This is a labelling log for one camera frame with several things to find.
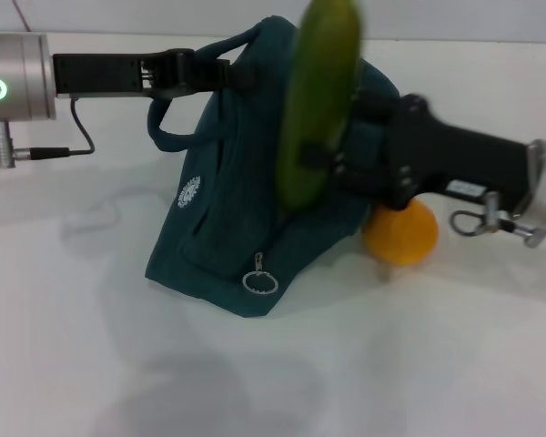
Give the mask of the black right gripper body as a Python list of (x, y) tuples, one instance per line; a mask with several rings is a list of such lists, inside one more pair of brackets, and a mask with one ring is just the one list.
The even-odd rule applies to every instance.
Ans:
[(481, 194), (452, 190), (452, 181), (498, 192), (502, 210), (516, 209), (529, 194), (527, 149), (522, 143), (448, 125), (431, 114), (424, 97), (394, 97), (390, 119), (352, 119), (381, 127), (382, 135), (373, 164), (346, 158), (337, 169), (338, 186), (350, 193), (395, 210), (423, 193), (483, 202)]

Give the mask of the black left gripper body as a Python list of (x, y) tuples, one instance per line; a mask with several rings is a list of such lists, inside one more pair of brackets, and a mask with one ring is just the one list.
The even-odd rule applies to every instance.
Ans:
[(192, 49), (148, 54), (54, 54), (56, 93), (69, 97), (174, 96)]

